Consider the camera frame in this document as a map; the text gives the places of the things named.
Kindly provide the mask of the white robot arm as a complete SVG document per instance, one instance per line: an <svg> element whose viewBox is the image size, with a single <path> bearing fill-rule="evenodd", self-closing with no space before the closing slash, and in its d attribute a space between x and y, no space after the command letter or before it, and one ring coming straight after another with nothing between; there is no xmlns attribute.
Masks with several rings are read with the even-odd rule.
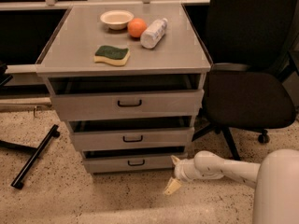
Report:
<svg viewBox="0 0 299 224"><path fill-rule="evenodd" d="M254 189L252 224L299 224L299 151L279 149L262 162L233 161L209 151L192 159L171 158L175 165L164 193L185 182L229 177Z"/></svg>

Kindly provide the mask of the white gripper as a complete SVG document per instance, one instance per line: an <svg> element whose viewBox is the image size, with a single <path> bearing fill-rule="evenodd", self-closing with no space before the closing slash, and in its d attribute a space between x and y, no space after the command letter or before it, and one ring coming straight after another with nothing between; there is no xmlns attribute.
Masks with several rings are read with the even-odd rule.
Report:
<svg viewBox="0 0 299 224"><path fill-rule="evenodd" d="M197 178L197 170L195 169L193 160L180 160L172 155L171 160L175 165L175 177L171 177L164 189L164 195L172 195L181 188L181 182L192 182Z"/></svg>

